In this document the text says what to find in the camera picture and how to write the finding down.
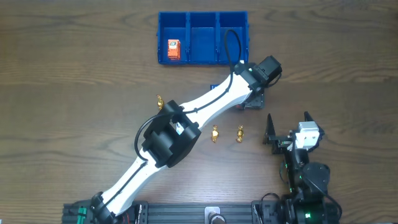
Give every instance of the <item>blue tray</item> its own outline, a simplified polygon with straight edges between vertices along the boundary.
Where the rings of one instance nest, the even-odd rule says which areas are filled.
[[[159,12],[157,31],[157,59],[161,64],[226,65],[224,33],[235,30],[242,43],[241,60],[248,61],[248,12]],[[167,57],[167,41],[178,39],[181,59]],[[228,34],[228,50],[233,63],[238,62],[239,45],[233,34]]]

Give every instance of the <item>robotic arm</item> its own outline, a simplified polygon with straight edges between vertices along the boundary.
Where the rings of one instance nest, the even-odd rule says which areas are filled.
[[[280,63],[273,56],[259,65],[240,62],[233,74],[203,96],[180,106],[174,101],[168,102],[159,112],[162,116],[153,119],[145,131],[140,156],[113,187],[91,199],[90,209],[98,223],[119,223],[118,216],[131,206],[138,191],[154,174],[180,162],[191,151],[209,121],[228,108],[263,93],[281,72]],[[220,95],[218,100],[197,110]]]

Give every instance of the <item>wood grain surface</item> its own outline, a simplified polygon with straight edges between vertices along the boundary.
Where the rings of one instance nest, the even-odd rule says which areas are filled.
[[[287,194],[282,157],[261,144],[266,116],[286,134],[309,111],[326,131],[310,159],[330,166],[341,222],[398,222],[396,0],[21,0],[0,1],[3,223],[60,223],[63,203],[110,188],[131,165],[156,94],[183,103],[226,78],[227,67],[159,65],[159,11],[240,10],[249,13],[250,61],[272,54],[284,69],[266,108],[217,117],[218,142],[205,127],[186,159],[138,199]]]

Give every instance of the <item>white arm segment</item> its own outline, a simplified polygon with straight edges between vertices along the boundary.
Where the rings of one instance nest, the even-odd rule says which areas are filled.
[[[148,181],[152,179],[154,174],[167,168],[167,166],[157,168],[155,166],[156,162],[154,158],[149,154],[148,151],[144,152],[144,150],[141,149],[140,154],[144,156],[144,158],[148,159],[147,165],[138,171],[138,173],[132,178],[127,186],[123,188],[123,191],[106,206],[106,208],[108,208],[108,210],[113,212],[116,216],[122,214],[131,206],[132,201],[135,199],[137,193],[143,186],[146,185],[146,183],[148,183]],[[137,157],[131,167],[123,174],[118,182],[102,194],[104,204],[116,194],[116,192],[127,182],[133,173],[139,169],[142,163],[144,163],[144,161]]]
[[[181,106],[184,107],[184,111],[194,110],[199,108],[210,101],[214,100],[217,96],[220,96],[229,85],[230,75],[228,78],[218,85],[216,88],[210,90],[203,96],[188,102],[183,103]],[[214,102],[213,104],[203,108],[197,113],[187,114],[187,117],[194,123],[199,124],[199,130],[201,130],[204,125],[206,125],[213,118],[217,117],[220,113],[227,110],[228,108],[235,106],[237,104],[243,103],[251,94],[249,89],[249,84],[240,76],[233,74],[233,82],[229,92],[227,92],[223,97]],[[145,184],[150,181],[150,178],[154,176],[155,173],[165,169],[167,166],[157,168],[155,166],[156,162],[154,158],[149,154],[148,151],[144,152],[140,150],[142,156],[148,159],[148,163],[144,166],[138,173],[132,178],[132,180],[123,188],[123,191],[113,199],[106,208],[113,212],[116,216],[122,214],[126,211],[132,204],[132,201],[136,197],[138,191],[140,191]],[[116,192],[128,181],[128,179],[139,169],[140,165],[144,161],[137,157],[132,166],[127,170],[127,172],[118,180],[118,182],[109,190],[102,194],[103,203],[106,203]]]
[[[191,111],[195,108],[199,108],[210,101],[220,96],[229,85],[231,75],[223,81],[216,88],[210,90],[203,96],[192,100],[188,103],[183,103],[180,106],[184,107],[183,111]],[[228,108],[243,103],[251,94],[252,90],[248,87],[249,84],[242,78],[242,76],[233,73],[232,85],[221,99],[217,100],[213,104],[203,108],[197,113],[189,113],[187,117],[194,123],[199,124],[199,130],[201,130],[209,121],[217,117],[219,114],[227,110]]]

